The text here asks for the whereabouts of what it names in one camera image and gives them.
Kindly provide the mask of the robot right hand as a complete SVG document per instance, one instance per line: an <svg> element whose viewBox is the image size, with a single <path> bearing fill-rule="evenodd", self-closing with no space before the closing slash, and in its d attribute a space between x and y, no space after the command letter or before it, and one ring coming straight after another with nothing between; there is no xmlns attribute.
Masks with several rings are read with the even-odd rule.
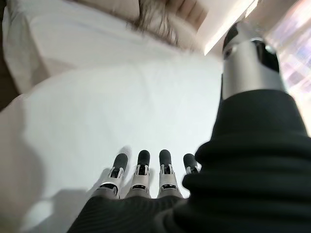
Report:
<svg viewBox="0 0 311 233"><path fill-rule="evenodd" d="M184 199L175 184L157 199L132 186L122 200L102 184L71 233L308 233L311 139L286 92L276 53L244 22L223 46L220 104L211 139L184 156Z"/></svg>

